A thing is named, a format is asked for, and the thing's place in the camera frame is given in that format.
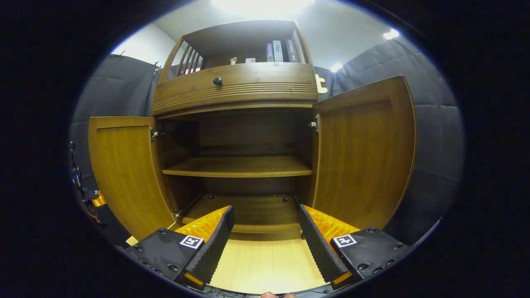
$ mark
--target ceiling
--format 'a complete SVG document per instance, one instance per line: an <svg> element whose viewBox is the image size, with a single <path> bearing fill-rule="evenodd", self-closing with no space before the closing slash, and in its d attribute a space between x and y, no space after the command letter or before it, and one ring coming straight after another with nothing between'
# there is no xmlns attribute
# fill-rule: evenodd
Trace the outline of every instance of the ceiling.
<svg viewBox="0 0 530 298"><path fill-rule="evenodd" d="M329 69L346 63L385 41L390 26L350 4L335 0L197 0L154 23L174 40L182 35L227 22L256 19L296 20L308 44L313 64ZM310 5L301 3L313 2ZM282 10L275 10L282 4Z"/></svg>

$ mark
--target book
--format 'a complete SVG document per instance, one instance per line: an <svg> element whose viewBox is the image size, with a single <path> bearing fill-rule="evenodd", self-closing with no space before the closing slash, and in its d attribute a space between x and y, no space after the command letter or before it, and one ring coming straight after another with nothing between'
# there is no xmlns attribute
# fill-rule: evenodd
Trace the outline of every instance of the book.
<svg viewBox="0 0 530 298"><path fill-rule="evenodd" d="M279 40L273 40L272 45L274 46L274 61L283 62L284 54L281 51L281 42Z"/></svg>
<svg viewBox="0 0 530 298"><path fill-rule="evenodd" d="M286 39L285 44L287 45L287 56L289 56L289 62L300 63L293 39Z"/></svg>
<svg viewBox="0 0 530 298"><path fill-rule="evenodd" d="M272 42L267 42L267 62L274 62L274 49Z"/></svg>

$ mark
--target drawer knob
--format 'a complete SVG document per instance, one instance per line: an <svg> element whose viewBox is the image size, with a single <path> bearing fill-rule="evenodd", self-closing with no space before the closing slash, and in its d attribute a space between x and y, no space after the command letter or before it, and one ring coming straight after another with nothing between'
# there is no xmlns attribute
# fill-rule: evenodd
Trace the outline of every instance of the drawer knob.
<svg viewBox="0 0 530 298"><path fill-rule="evenodd" d="M214 79L214 84L216 84L217 86L221 86L222 83L223 79L220 76Z"/></svg>

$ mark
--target open cabinet door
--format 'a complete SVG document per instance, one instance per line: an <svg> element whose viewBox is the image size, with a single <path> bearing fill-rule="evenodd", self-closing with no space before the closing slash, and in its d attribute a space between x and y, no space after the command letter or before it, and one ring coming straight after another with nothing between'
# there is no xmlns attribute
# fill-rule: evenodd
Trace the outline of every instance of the open cabinet door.
<svg viewBox="0 0 530 298"><path fill-rule="evenodd" d="M314 104L313 111L313 207L359 229L382 229L407 189L416 151L405 78L343 92Z"/></svg>
<svg viewBox="0 0 530 298"><path fill-rule="evenodd" d="M96 182L116 218L137 240L175 223L151 127L151 117L96 117L89 122Z"/></svg>

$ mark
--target drawer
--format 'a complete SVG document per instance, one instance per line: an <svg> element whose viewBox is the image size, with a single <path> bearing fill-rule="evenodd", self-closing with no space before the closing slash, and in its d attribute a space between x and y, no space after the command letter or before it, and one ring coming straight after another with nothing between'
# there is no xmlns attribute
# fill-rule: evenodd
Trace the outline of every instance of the drawer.
<svg viewBox="0 0 530 298"><path fill-rule="evenodd" d="M222 85L213 83L222 78ZM156 86L152 114L211 104L260 101L318 100L313 65L303 63L241 63L203 69Z"/></svg>

